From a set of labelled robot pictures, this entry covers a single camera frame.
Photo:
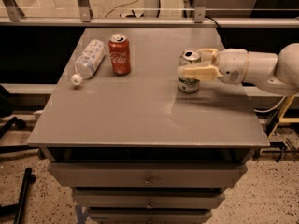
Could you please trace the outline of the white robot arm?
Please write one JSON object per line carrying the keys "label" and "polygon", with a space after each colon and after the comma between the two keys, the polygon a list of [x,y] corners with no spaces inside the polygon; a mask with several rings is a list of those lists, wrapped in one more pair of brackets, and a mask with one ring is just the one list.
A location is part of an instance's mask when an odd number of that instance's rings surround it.
{"label": "white robot arm", "polygon": [[249,83],[282,96],[299,92],[299,44],[292,43],[276,53],[245,49],[200,49],[202,61],[178,69],[178,75],[202,82]]}

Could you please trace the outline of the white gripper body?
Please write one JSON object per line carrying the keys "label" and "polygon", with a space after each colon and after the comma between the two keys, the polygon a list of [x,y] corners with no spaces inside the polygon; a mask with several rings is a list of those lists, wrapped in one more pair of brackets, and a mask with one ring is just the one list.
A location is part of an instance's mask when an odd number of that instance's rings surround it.
{"label": "white gripper body", "polygon": [[240,84],[244,78],[249,62],[249,53],[244,49],[226,49],[217,58],[221,76],[219,81],[226,84]]}

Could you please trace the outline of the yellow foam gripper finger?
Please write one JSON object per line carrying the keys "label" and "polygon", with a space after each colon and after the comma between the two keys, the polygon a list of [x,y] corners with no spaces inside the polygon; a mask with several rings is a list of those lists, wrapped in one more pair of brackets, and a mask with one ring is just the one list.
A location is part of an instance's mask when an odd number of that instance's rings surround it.
{"label": "yellow foam gripper finger", "polygon": [[185,65],[178,69],[178,75],[183,78],[196,79],[203,82],[214,81],[223,74],[214,65],[198,66],[198,65]]}
{"label": "yellow foam gripper finger", "polygon": [[203,64],[217,65],[220,52],[217,49],[199,49],[201,52],[201,62]]}

